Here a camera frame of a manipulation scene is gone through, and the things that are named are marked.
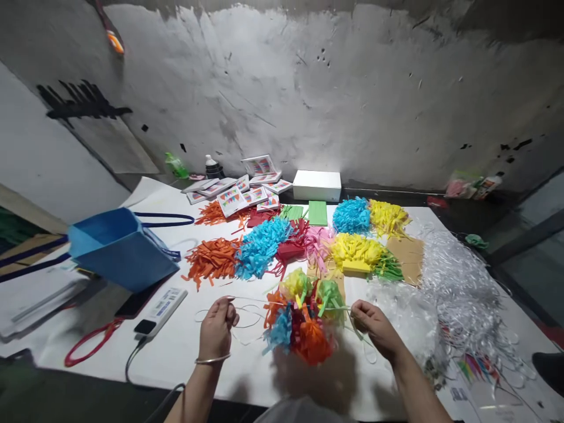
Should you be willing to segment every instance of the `green plastic bottle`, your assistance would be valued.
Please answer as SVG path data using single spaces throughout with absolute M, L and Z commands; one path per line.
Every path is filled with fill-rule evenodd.
M 166 160 L 164 161 L 165 164 L 168 166 L 170 171 L 174 174 L 176 179 L 187 179 L 188 178 L 188 170 L 184 167 L 182 162 L 178 157 L 174 157 L 170 153 L 165 153 Z

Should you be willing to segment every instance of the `black cable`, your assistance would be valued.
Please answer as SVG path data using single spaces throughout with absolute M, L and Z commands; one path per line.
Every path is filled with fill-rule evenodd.
M 141 351 L 141 348 L 143 348 L 143 346 L 145 345 L 145 343 L 147 342 L 147 337 L 143 337 L 139 340 L 139 343 L 137 344 L 137 346 L 133 349 L 133 351 L 131 352 L 131 354 L 129 354 L 129 358 L 127 359 L 127 363 L 125 364 L 125 380 L 132 384 L 133 386 L 138 386 L 135 383 L 133 383 L 131 381 L 131 379 L 129 378 L 129 367 L 131 366 L 131 363 L 133 362 L 133 359 L 135 358 L 135 356 L 137 355 L 137 353 L 139 351 Z M 170 390 L 170 392 L 168 394 L 166 394 L 166 397 L 161 401 L 161 403 L 159 404 L 159 406 L 151 413 L 151 415 L 149 417 L 147 417 L 144 421 L 144 423 L 149 423 L 153 418 L 155 418 L 155 416 L 165 407 L 165 405 L 169 402 L 169 400 L 171 399 L 172 395 L 180 388 L 186 388 L 186 384 L 181 383 L 176 385 L 174 388 L 172 388 Z

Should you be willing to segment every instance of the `blue tote bag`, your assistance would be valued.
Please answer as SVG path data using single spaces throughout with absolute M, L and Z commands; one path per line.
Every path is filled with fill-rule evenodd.
M 140 217 L 172 217 L 183 221 L 142 223 Z M 69 228 L 69 254 L 81 268 L 133 293 L 179 269 L 179 251 L 170 251 L 152 227 L 194 223 L 184 214 L 133 213 L 124 207 L 89 217 Z

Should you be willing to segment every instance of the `blue tassel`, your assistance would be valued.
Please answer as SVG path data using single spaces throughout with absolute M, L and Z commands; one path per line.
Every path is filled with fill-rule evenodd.
M 268 342 L 268 347 L 263 350 L 263 355 L 278 346 L 281 346 L 285 354 L 290 353 L 290 342 L 292 334 L 292 314 L 291 305 L 286 306 L 286 310 L 278 310 L 278 317 L 271 330 L 264 333 L 264 338 Z
M 370 210 L 366 199 L 344 200 L 333 213 L 333 226 L 338 232 L 367 234 L 370 230 Z
M 294 229 L 290 221 L 275 217 L 266 220 L 245 235 L 241 249 L 235 255 L 238 260 L 235 276 L 251 279 L 262 278 L 272 259 L 278 251 L 278 245 L 288 240 Z

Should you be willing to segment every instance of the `navy strap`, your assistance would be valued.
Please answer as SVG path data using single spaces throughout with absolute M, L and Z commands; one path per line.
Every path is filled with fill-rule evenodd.
M 143 223 L 143 227 L 168 227 L 168 226 L 184 226 L 194 223 L 194 218 L 186 214 L 169 214 L 169 213 L 135 213 L 139 217 L 172 217 L 174 219 L 186 219 L 183 222 L 171 223 Z
M 28 257 L 34 256 L 35 254 L 39 254 L 39 253 L 41 253 L 45 250 L 50 250 L 51 248 L 58 247 L 60 245 L 65 244 L 67 241 L 68 241 L 68 238 L 67 238 L 66 235 L 64 235 L 61 238 L 59 238 L 55 241 L 52 241 L 50 243 L 43 244 L 42 246 L 35 247 L 35 248 L 32 248 L 31 250 L 24 251 L 23 253 L 19 253 L 19 254 L 16 254 L 14 256 L 0 260 L 0 267 L 8 266 L 9 264 L 16 263 L 19 260 L 23 260 L 23 259 L 26 259 Z M 71 255 L 69 253 L 65 253 L 65 254 L 57 257 L 57 258 L 54 258 L 53 260 L 44 261 L 43 263 L 34 264 L 32 266 L 28 266 L 26 268 L 17 270 L 15 272 L 2 275 L 2 276 L 0 276 L 0 283 L 6 282 L 8 280 L 11 280 L 11 279 L 23 276 L 23 275 L 27 275 L 29 273 L 33 273 L 34 271 L 42 270 L 42 269 L 45 269 L 47 267 L 54 266 L 56 264 L 62 263 L 63 261 L 70 258 L 70 256 Z

